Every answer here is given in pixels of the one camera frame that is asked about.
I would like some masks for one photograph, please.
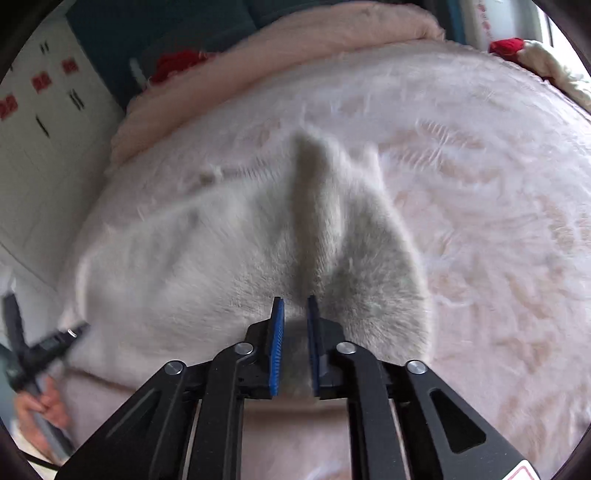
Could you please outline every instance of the red cloth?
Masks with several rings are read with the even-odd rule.
[[[156,62],[156,73],[150,77],[151,83],[162,83],[172,75],[204,63],[215,54],[204,51],[183,50],[178,53],[162,55]]]
[[[519,63],[517,59],[517,52],[525,48],[525,42],[521,38],[509,38],[507,40],[499,40],[491,42],[488,49],[489,53],[496,53],[499,57]]]

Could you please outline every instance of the white sticker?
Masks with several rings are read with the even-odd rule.
[[[540,480],[527,460],[519,463],[503,480]]]

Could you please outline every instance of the fuzzy gray garment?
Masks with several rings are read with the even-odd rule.
[[[92,324],[71,365],[138,387],[167,361],[211,360],[285,298],[281,391],[305,395],[305,302],[380,359],[425,358],[424,276],[387,196],[375,148],[296,135],[255,169],[216,176],[190,200],[110,231],[76,276]]]

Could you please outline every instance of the human hand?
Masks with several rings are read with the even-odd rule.
[[[27,392],[19,392],[14,399],[14,409],[22,436],[45,457],[54,460],[47,439],[35,424],[33,412],[41,413],[46,420],[61,429],[67,428],[70,418],[66,413],[66,406],[61,401],[56,381],[52,377],[47,377],[45,385],[46,390],[40,398],[35,398]]]

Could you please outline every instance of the pink bed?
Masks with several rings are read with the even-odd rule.
[[[418,9],[295,14],[137,99],[64,272],[63,323],[79,317],[76,274],[104,231],[193,195],[204,171],[252,164],[301,125],[377,145],[427,272],[431,366],[550,478],[591,421],[591,116],[533,74],[443,41]],[[138,384],[120,380],[125,365],[112,377],[72,366],[85,371],[64,385],[83,440]],[[349,478],[338,408],[281,426],[277,460],[261,443],[285,416],[249,415],[245,480]],[[309,461],[293,464],[293,449]]]

